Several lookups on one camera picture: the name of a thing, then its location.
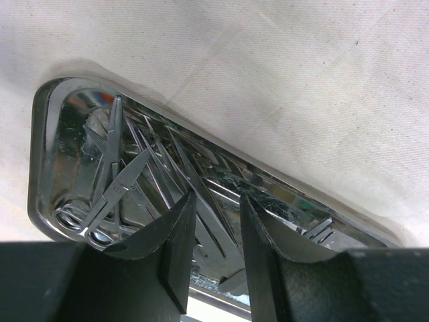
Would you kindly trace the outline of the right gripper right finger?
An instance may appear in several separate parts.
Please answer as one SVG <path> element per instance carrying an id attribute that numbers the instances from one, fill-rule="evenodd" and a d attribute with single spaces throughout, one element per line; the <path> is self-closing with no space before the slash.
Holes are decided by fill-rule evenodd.
<path id="1" fill-rule="evenodd" d="M 426 248 L 335 252 L 246 194 L 240 216 L 252 320 L 428 320 Z"/>

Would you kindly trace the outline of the beige cloth wrap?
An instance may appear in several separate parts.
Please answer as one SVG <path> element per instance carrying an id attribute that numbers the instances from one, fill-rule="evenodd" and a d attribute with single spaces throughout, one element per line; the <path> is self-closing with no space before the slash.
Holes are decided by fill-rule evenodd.
<path id="1" fill-rule="evenodd" d="M 26 211 L 32 101 L 70 74 L 428 245 L 427 1 L 2 1 L 3 240 L 44 239 Z"/>

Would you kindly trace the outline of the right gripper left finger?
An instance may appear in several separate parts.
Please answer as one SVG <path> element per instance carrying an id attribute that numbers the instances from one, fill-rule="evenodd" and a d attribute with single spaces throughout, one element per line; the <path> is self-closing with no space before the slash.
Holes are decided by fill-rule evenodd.
<path id="1" fill-rule="evenodd" d="M 103 251 L 80 242 L 3 242 L 1 320 L 179 321 L 195 226 L 191 192 Z"/>

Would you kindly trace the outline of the steel instrument tray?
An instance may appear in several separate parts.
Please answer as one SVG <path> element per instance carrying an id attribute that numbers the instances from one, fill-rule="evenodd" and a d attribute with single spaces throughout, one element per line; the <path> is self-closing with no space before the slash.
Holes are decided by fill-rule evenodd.
<path id="1" fill-rule="evenodd" d="M 127 117 L 144 134 L 168 174 L 183 191 L 192 189 L 178 176 L 173 161 L 182 163 L 172 145 L 170 130 L 185 151 L 214 200 L 224 213 L 243 256 L 240 197 L 254 198 L 267 213 L 300 235 L 327 217 L 333 234 L 320 246 L 335 252 L 349 248 L 393 248 L 400 242 L 392 232 L 373 220 L 360 219 L 337 206 L 330 207 L 296 185 L 274 176 L 266 166 L 220 146 L 199 129 L 170 116 L 146 100 L 134 100 L 118 89 L 87 78 L 51 80 L 35 94 L 32 115 L 29 191 L 27 211 L 33 224 L 56 241 L 84 238 L 61 228 L 52 212 L 67 203 L 89 208 L 102 162 L 101 151 L 85 127 L 106 141 L 109 116 L 115 96 L 123 100 L 123 133 L 120 170 L 145 149 L 140 148 L 127 124 Z M 145 165 L 120 201 L 121 222 L 144 227 L 168 208 Z M 249 295 L 245 269 L 234 271 L 224 260 L 197 209 L 196 238 L 190 275 L 190 296 L 249 318 Z"/>

